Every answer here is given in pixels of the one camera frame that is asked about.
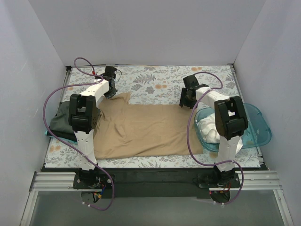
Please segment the tan t shirt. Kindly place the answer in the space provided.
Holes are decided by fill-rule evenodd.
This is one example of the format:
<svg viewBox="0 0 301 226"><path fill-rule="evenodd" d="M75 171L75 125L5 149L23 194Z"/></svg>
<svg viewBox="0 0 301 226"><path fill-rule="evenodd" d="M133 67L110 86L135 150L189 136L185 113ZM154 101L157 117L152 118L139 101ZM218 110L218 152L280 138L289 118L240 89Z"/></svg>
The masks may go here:
<svg viewBox="0 0 301 226"><path fill-rule="evenodd" d="M94 136L96 159L121 159L166 155L202 154L193 125L194 114L179 105L130 104L122 93L100 104L101 117Z"/></svg>

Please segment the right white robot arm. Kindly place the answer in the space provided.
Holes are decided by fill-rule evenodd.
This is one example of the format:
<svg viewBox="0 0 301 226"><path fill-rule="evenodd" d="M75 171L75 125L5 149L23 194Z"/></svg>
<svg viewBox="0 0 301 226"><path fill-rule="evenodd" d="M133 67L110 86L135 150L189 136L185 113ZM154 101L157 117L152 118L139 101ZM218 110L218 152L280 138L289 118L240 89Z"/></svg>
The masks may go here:
<svg viewBox="0 0 301 226"><path fill-rule="evenodd" d="M241 97L229 97L217 92L220 87L211 88L199 84L195 75L183 78L179 106L188 106L194 111L200 102L214 110L214 122L220 135L217 163L212 164L214 172L212 182L218 186L226 186L235 176L235 155L238 143L248 128L248 120Z"/></svg>

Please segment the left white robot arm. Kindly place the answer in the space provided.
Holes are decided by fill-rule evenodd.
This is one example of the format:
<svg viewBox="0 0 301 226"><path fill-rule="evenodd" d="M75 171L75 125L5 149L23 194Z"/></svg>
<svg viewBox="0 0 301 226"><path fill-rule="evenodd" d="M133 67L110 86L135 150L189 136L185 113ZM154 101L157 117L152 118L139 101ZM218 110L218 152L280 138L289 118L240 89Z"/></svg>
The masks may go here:
<svg viewBox="0 0 301 226"><path fill-rule="evenodd" d="M69 125L76 137L82 157L79 165L79 181L89 188L99 188L101 179L97 174L97 160L94 153L94 132L100 119L98 104L117 92L115 88L117 68L106 66L103 79L95 79L80 94L72 94L69 101Z"/></svg>

